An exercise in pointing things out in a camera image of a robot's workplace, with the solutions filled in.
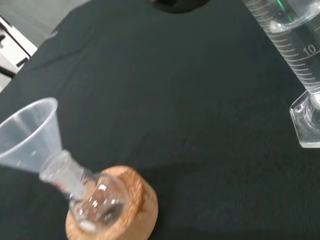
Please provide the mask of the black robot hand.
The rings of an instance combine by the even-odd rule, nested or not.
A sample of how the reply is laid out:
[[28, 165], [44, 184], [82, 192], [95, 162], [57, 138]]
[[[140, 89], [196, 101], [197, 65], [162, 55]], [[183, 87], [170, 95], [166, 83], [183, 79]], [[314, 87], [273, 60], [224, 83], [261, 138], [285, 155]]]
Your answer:
[[147, 0], [153, 8], [170, 14], [183, 14], [206, 5], [209, 0]]

